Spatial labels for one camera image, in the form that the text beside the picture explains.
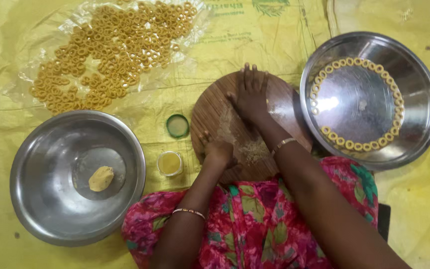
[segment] round wooden board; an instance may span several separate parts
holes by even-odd
[[[222,182],[265,180],[278,168],[260,134],[253,126],[245,125],[231,103],[227,92],[236,93],[236,73],[228,74],[208,87],[192,110],[190,136],[198,160],[203,157],[203,145],[198,138],[209,131],[217,139],[234,145],[234,155],[241,167],[225,171]],[[287,132],[308,151],[313,141],[303,120],[300,97],[281,78],[269,75],[267,88],[268,112]]]

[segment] yellow mat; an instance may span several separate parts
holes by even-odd
[[[14,214],[9,197],[9,171],[19,146],[39,124],[32,107],[16,103],[2,91],[14,82],[38,46],[38,34],[56,31],[80,5],[74,0],[0,1],[0,268],[133,268],[135,264],[119,232],[86,247],[63,248],[39,241]],[[322,0],[211,0],[210,25],[198,44],[158,89],[145,87],[104,109],[130,124],[147,162],[144,193],[183,189],[193,182],[200,164],[190,137],[171,138],[166,119],[174,113],[188,119],[198,96],[213,81],[257,63],[297,85],[308,56],[330,36]],[[158,174],[156,158],[178,151],[184,174],[167,179]]]
[[[333,0],[333,35],[372,31],[408,46],[430,70],[430,1]],[[430,268],[430,148],[415,162],[376,174],[379,201],[391,206],[389,244],[415,268]]]

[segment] floral fabric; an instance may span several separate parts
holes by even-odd
[[[354,161],[328,157],[320,165],[340,193],[377,226],[377,189]],[[151,193],[128,210],[122,235],[139,268],[185,192]],[[195,268],[331,268],[280,177],[216,187]]]

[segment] bracelet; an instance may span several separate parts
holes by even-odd
[[[296,139],[294,139],[294,138],[292,138],[292,137],[290,137],[290,138],[287,138],[287,139],[285,139],[285,140],[282,140],[279,144],[278,144],[278,146],[276,146],[276,148],[274,148],[272,151],[271,151],[271,156],[273,157],[273,156],[275,156],[275,153],[277,153],[277,151],[284,145],[284,144],[286,144],[286,143],[289,143],[289,142],[291,142],[291,141],[296,141]]]
[[[197,214],[197,215],[199,215],[200,217],[202,217],[202,218],[205,220],[205,216],[204,216],[202,213],[197,212],[197,211],[192,210],[192,209],[179,208],[179,209],[175,209],[175,210],[172,212],[172,214],[174,214],[175,212],[179,212],[179,211],[183,211],[183,212],[190,212],[190,213]]]

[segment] stainless steel bowl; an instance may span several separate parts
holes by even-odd
[[[329,142],[320,132],[320,127],[326,125],[345,139],[369,143],[390,129],[394,116],[392,95],[375,72],[352,66],[331,73],[318,93],[319,114],[311,112],[309,94],[314,77],[328,63],[345,57],[382,64],[402,93],[405,112],[399,137],[381,150],[351,152]],[[306,63],[300,98],[303,116],[321,145],[332,154],[349,157],[367,168],[403,166],[430,145],[430,72],[412,51],[387,36],[354,32],[325,42]]]
[[[114,179],[101,192],[89,189],[101,166]],[[140,199],[145,160],[134,133],[114,116],[73,111],[37,127],[19,148],[11,168],[11,201],[34,236],[61,246],[82,246],[120,227]]]

